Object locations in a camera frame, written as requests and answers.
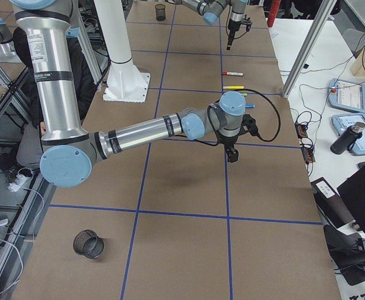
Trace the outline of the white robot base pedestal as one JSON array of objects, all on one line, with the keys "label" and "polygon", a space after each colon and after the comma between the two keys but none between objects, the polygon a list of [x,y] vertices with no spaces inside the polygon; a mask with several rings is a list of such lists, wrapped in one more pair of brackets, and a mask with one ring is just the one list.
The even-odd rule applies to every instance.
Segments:
[{"label": "white robot base pedestal", "polygon": [[94,5],[111,61],[103,99],[143,103],[151,75],[140,72],[133,62],[122,2],[97,0]]}]

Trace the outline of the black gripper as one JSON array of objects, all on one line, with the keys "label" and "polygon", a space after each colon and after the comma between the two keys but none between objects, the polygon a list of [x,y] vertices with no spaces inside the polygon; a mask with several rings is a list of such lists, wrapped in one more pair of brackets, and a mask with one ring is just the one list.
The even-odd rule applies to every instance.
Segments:
[{"label": "black gripper", "polygon": [[221,129],[217,131],[218,141],[224,145],[224,152],[227,154],[227,161],[235,163],[239,159],[239,152],[234,145],[238,141],[238,137],[249,133],[257,136],[256,120],[249,114],[242,117],[242,122],[236,129]]},{"label": "black gripper", "polygon": [[250,17],[247,17],[246,14],[237,13],[232,11],[229,14],[229,21],[227,24],[228,32],[228,40],[226,50],[229,51],[233,44],[233,39],[235,39],[235,34],[239,31],[241,25],[245,25],[246,32],[248,32],[252,26],[252,21]]}]

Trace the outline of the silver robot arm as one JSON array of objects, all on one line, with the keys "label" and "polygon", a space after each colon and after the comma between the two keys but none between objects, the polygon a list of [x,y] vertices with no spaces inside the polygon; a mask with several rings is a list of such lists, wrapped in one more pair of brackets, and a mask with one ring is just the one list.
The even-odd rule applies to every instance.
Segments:
[{"label": "silver robot arm", "polygon": [[[66,33],[78,8],[76,1],[11,1],[16,22],[27,35],[34,80],[41,102],[46,133],[40,172],[51,184],[70,188],[91,174],[93,165],[130,148],[185,133],[194,140],[216,133],[230,163],[238,160],[234,144],[248,124],[246,100],[237,91],[225,92],[206,109],[187,108],[150,121],[112,130],[88,133],[81,126]],[[111,66],[105,101],[143,103],[150,74],[134,65],[121,1],[94,1]],[[231,5],[230,23],[243,20],[243,1],[177,1],[213,24]]]},{"label": "silver robot arm", "polygon": [[249,1],[244,0],[215,0],[215,1],[200,1],[200,0],[180,0],[171,1],[172,4],[183,5],[193,11],[196,11],[205,23],[213,25],[221,16],[226,8],[229,8],[228,20],[227,20],[227,46],[226,50],[229,51],[233,42],[236,39],[240,39],[247,32],[250,31],[252,21],[250,17],[245,14],[246,7]]}]

